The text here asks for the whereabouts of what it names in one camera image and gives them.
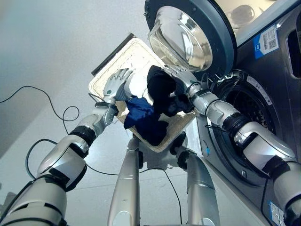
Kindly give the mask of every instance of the floor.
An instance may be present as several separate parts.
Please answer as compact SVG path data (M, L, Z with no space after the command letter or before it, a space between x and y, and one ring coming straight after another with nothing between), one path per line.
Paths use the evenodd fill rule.
M134 33L145 43L149 32L144 16L144 0L74 1L2 0L0 3L0 101L23 85L45 90L58 115L66 107L79 108L79 118L67 122L73 129L80 118L90 114L94 102L87 95L90 72L121 41ZM69 109L67 119L76 116ZM196 122L186 129L188 147L200 152ZM24 88L11 100L0 104L0 212L14 194L30 180L24 159L37 140L59 141L66 135L62 121L53 113L46 96ZM118 121L107 127L90 148L87 163L97 170L118 173L131 132ZM53 147L40 143L33 150L29 166L32 172ZM186 173L176 165L168 151L145 152L144 169L162 167L170 176L182 205L183 222L187 221ZM87 170L78 186L67 193L66 220L71 226L105 225L115 176ZM223 226L261 225L245 211L235 197L224 192L218 178L217 190ZM140 175L141 224L179 224L176 196L159 170ZM232 217L231 213L239 212Z

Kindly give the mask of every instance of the black cloth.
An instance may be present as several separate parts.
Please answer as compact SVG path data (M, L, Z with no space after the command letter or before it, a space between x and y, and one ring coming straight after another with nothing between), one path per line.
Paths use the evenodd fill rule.
M129 113L124 122L124 128L136 127L137 132L151 145L158 146L166 136L166 121L158 121L160 114L145 98L134 97L126 101Z
M150 67L147 75L147 89L154 100L154 110L156 113L164 113L168 117L176 115L178 112L189 113L193 110L193 105L186 95L170 97L175 92L176 82L160 67Z

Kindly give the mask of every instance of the label sticker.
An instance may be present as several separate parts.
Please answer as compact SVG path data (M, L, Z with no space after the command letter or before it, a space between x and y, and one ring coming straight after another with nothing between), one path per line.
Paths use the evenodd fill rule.
M283 211L271 201L269 202L269 213L272 221L278 226L285 226L283 222Z
M263 98L265 99L265 101L267 102L268 105L272 105L272 101L269 98L268 94L265 92L265 90L263 89L263 87L250 75L248 75L247 82L249 82L252 86L254 86L263 96Z
M278 49L279 44L276 25L271 26L261 34L256 35L253 38L253 45L256 59Z

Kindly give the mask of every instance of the appliance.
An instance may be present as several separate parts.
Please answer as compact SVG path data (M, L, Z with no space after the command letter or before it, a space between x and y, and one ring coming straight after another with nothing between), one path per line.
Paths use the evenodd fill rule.
M301 162L300 10L300 3L293 5L249 37L238 47L234 70L211 86L220 99L283 139L295 152L298 162ZM277 40L264 40L273 32ZM258 55L260 34L262 48L277 44L278 48ZM204 154L205 159L261 209L272 225L284 225L272 182L268 181L262 199L266 179L245 161L241 149L228 135L208 125L211 123L207 119L198 119L202 150L207 147L211 150Z
M235 37L213 0L146 0L153 51L166 64L182 65L220 99L283 139L301 162L300 2L277 1ZM96 75L134 35L93 72ZM225 176L274 226L283 225L272 183L259 176L223 131L198 118L205 161Z

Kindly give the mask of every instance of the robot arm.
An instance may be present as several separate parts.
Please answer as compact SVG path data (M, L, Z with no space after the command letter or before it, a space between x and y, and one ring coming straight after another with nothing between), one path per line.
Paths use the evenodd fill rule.
M208 89L195 82L187 69L168 66L163 69L177 81L177 90L183 91L201 115L226 130L238 146L244 148L246 159L274 182L274 192L285 212L288 226L300 220L301 165L294 152L282 140L257 122L250 121L231 104L218 99Z
M131 71L113 74L104 89L105 102L65 136L44 158L37 178L29 182L2 214L0 226L66 226L66 192L75 188L87 166L84 158L93 141L118 114L115 101L125 100L124 83Z

